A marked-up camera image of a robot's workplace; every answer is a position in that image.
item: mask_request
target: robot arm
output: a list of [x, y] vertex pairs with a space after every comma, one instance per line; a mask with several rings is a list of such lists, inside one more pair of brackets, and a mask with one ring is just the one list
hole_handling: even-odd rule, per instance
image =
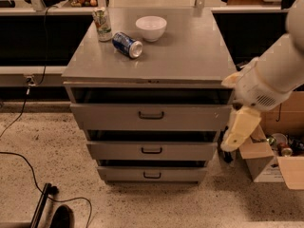
[[282, 35], [260, 57], [222, 84], [234, 87], [237, 101], [243, 105], [232, 110], [221, 148], [238, 149], [260, 122], [260, 112], [286, 101], [293, 90], [304, 84], [304, 0], [296, 0]]

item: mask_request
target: floor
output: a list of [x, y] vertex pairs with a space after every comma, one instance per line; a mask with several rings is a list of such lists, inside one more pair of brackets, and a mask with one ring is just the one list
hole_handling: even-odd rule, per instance
[[[20, 110], [20, 104], [0, 108], [0, 132]], [[105, 184], [68, 104], [27, 104], [19, 121], [0, 139], [0, 151], [24, 155], [40, 188], [46, 182], [59, 188], [57, 200], [89, 199], [90, 228], [304, 227], [304, 191], [291, 191], [284, 183], [253, 183], [238, 153], [230, 164], [216, 153], [200, 185]], [[0, 227], [1, 222], [29, 222], [40, 198], [31, 171], [20, 157], [0, 155], [0, 160]], [[66, 204], [73, 211], [75, 227], [86, 227], [87, 201]], [[40, 227], [49, 227], [59, 205], [47, 202]]]

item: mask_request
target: drawer handle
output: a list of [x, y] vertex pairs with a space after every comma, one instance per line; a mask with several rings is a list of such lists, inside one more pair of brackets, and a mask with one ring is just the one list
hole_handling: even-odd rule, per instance
[[143, 177], [146, 179], [160, 179], [162, 177], [162, 173], [160, 172], [158, 176], [149, 176], [146, 175], [145, 172], [143, 172]]
[[140, 119], [146, 119], [146, 120], [160, 120], [163, 119], [164, 112], [162, 111], [159, 114], [144, 114], [141, 111], [139, 111], [139, 118]]
[[146, 151], [144, 150], [144, 148], [142, 147], [142, 153], [143, 154], [149, 154], [149, 155], [156, 155], [156, 154], [160, 154], [162, 152], [162, 148], [160, 148], [159, 151]]

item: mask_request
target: open cardboard box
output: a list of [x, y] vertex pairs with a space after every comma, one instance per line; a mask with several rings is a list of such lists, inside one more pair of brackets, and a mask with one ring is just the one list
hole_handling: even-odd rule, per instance
[[[283, 133], [304, 136], [304, 92], [293, 92], [288, 101], [262, 114], [262, 121], [252, 134], [265, 139], [265, 134]], [[304, 190], [304, 157], [279, 157], [267, 142], [248, 138], [239, 148], [254, 182], [284, 182], [289, 189]]]

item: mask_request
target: table top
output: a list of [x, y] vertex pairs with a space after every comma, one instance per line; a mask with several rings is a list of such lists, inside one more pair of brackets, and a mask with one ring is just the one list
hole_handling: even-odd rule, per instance
[[[143, 44], [142, 55], [130, 59], [111, 41], [99, 42], [92, 24], [63, 73], [66, 81], [220, 83], [236, 71], [210, 9], [109, 8], [113, 34], [124, 32]], [[137, 19], [156, 15], [167, 20], [157, 42], [146, 42]]]

